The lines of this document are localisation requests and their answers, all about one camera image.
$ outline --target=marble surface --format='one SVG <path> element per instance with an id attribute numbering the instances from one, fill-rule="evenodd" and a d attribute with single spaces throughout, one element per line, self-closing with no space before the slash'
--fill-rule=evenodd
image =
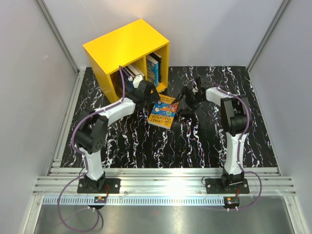
<path id="1" fill-rule="evenodd" d="M 244 148 L 244 166 L 276 167 L 267 130 L 245 67 L 170 67 L 169 87 L 165 95 L 176 97 L 184 85 L 192 86 L 200 75 L 224 86 L 234 94 L 247 95 L 252 125 Z M 81 110 L 109 104 L 99 88 L 91 68 L 87 68 L 78 97 L 62 167 L 82 167 L 81 155 L 70 147 L 70 136 Z M 179 109 L 185 107 L 181 102 Z M 221 128 L 220 109 L 203 102 L 191 118 L 177 117 L 170 130 L 148 123 L 152 106 L 113 123 L 101 150 L 105 168 L 208 168 L 222 167 L 226 160 L 226 135 Z"/>

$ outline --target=gray floor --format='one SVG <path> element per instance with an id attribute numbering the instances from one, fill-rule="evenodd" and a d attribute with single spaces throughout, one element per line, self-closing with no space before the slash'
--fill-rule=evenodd
<path id="1" fill-rule="evenodd" d="M 251 198 L 241 198 L 241 207 Z M 81 206 L 62 206 L 64 218 Z M 293 228 L 281 197 L 261 197 L 252 208 L 239 212 L 209 210 L 196 206 L 106 206 L 100 211 L 104 227 L 100 224 L 92 233 L 101 234 L 293 234 Z M 70 218 L 67 224 L 77 229 L 88 229 L 96 214 L 83 211 Z M 37 234 L 69 234 L 60 223 L 56 205 L 43 205 L 37 223 Z"/>

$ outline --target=yellow bookshelf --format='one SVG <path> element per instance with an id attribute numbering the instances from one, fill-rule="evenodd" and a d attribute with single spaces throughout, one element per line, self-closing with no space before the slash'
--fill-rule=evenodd
<path id="1" fill-rule="evenodd" d="M 116 29 L 83 45 L 103 93 L 110 102 L 119 100 L 115 91 L 119 66 L 134 63 L 147 78 L 146 55 L 161 55 L 161 83 L 168 87 L 169 41 L 142 19 Z"/>

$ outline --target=gray wall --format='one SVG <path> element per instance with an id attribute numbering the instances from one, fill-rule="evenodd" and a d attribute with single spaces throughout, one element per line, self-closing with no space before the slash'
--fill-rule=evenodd
<path id="1" fill-rule="evenodd" d="M 34 0 L 0 7 L 0 233 L 19 233 L 75 74 Z"/>
<path id="2" fill-rule="evenodd" d="M 143 18 L 171 41 L 170 65 L 248 65 L 282 0 L 44 0 L 77 65 L 81 45 Z"/>
<path id="3" fill-rule="evenodd" d="M 292 1 L 251 71 L 282 174 L 312 231 L 312 1 Z"/>

